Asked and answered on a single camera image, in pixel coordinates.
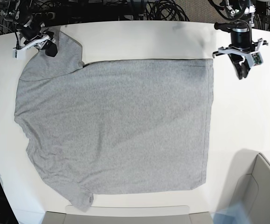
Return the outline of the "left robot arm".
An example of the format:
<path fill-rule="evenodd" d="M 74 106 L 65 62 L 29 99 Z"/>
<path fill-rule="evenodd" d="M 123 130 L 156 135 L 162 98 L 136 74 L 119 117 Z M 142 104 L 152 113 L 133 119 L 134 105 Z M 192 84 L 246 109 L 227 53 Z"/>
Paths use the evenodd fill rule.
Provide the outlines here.
<path fill-rule="evenodd" d="M 227 21 L 216 22 L 214 28 L 229 33 L 231 37 L 231 44 L 220 47 L 212 53 L 212 56 L 227 55 L 238 79 L 242 80 L 248 76 L 252 67 L 263 64 L 259 49 L 263 45 L 268 45 L 262 38 L 256 42 L 252 40 L 256 8 L 250 0 L 223 0 L 219 5 L 210 0 L 209 3 Z"/>

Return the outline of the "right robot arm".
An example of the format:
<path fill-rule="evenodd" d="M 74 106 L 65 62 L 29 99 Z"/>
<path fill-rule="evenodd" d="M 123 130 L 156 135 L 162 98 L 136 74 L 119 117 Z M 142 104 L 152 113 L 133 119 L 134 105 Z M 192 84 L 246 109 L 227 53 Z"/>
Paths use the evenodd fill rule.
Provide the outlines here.
<path fill-rule="evenodd" d="M 13 48 L 13 57 L 24 59 L 26 50 L 31 47 L 44 50 L 49 57 L 55 57 L 58 49 L 54 32 L 46 29 L 44 22 L 35 20 L 30 12 L 31 5 L 30 0 L 9 0 L 1 11 L 3 19 L 14 28 L 16 46 Z"/>

